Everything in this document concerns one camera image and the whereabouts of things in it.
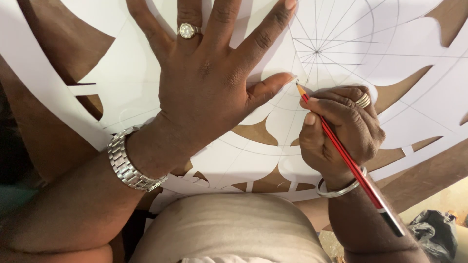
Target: red pencil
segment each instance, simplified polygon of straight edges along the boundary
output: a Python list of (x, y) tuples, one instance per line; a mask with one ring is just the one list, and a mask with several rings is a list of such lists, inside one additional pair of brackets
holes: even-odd
[[(309, 98), (310, 98), (309, 95), (307, 95), (306, 91), (301, 86), (297, 85), (297, 89), (299, 90), (299, 93), (300, 93), (300, 96), (302, 97), (302, 99), (307, 103), (309, 101)], [(393, 216), (393, 214), (390, 212), (388, 207), (382, 201), (382, 198), (377, 194), (377, 192), (372, 187), (372, 185), (369, 183), (367, 178), (364, 177), (364, 175), (362, 174), (361, 168), (356, 164), (356, 162), (350, 156), (350, 154), (345, 149), (343, 144), (340, 142), (338, 137), (336, 137), (336, 135), (330, 129), (330, 126), (325, 121), (323, 116), (321, 116), (321, 115), (319, 115), (319, 116), (320, 116), (320, 119), (322, 121), (323, 131), (327, 134), (328, 138), (331, 140), (331, 142), (333, 143), (335, 148), (338, 150), (338, 152), (340, 153), (340, 155), (343, 158), (344, 162), (346, 163), (346, 165), (348, 166), (350, 171), (353, 173), (356, 180), (362, 186), (362, 188), (366, 192), (367, 196), (369, 196), (370, 200), (374, 204), (377, 211), (384, 218), (387, 225), (392, 229), (392, 231), (395, 233), (395, 235), (397, 237), (405, 236), (405, 231), (403, 230), (402, 226), (398, 223), (396, 218)]]

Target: gemstone ring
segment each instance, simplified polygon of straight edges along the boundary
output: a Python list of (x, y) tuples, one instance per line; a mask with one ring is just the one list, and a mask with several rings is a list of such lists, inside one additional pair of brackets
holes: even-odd
[(195, 34), (202, 33), (201, 28), (191, 25), (189, 23), (181, 24), (178, 31), (179, 35), (181, 35), (185, 39), (191, 39)]

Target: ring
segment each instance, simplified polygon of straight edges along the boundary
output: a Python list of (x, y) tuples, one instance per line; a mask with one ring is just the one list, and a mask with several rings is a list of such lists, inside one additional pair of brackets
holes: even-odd
[(181, 35), (185, 39), (191, 39), (195, 36), (195, 34), (202, 33), (202, 29), (200, 27), (196, 27), (189, 23), (181, 24), (177, 31), (179, 32), (179, 35)]
[(362, 95), (362, 97), (356, 101), (356, 104), (361, 108), (365, 108), (371, 104), (371, 98), (369, 98), (367, 93), (364, 93), (364, 95)]

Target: bangle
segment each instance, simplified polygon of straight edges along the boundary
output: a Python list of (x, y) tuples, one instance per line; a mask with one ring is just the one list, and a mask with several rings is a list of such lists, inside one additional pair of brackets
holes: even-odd
[[(362, 166), (361, 167), (361, 171), (362, 171), (362, 174), (363, 176), (366, 176), (367, 175), (367, 169)], [(354, 181), (351, 183), (351, 185), (349, 185), (348, 187), (346, 187), (345, 189), (343, 190), (339, 190), (339, 191), (334, 191), (334, 192), (322, 192), (320, 191), (320, 187), (322, 186), (322, 184), (325, 182), (325, 180), (322, 178), (320, 180), (320, 182), (318, 183), (317, 185), (317, 194), (321, 197), (325, 197), (325, 198), (334, 198), (334, 197), (340, 197), (346, 193), (349, 193), (351, 192), (354, 188), (358, 187), (359, 186), (359, 182), (354, 179)]]

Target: right hand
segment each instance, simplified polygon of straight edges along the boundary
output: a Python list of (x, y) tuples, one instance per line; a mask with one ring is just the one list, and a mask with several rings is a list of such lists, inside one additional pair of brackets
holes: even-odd
[(302, 158), (320, 172), (329, 188), (341, 188), (352, 179), (352, 173), (322, 129), (322, 115), (358, 165), (372, 159), (385, 140), (372, 104), (364, 109), (355, 101), (369, 90), (365, 86), (336, 87), (311, 95), (304, 126), (299, 135)]

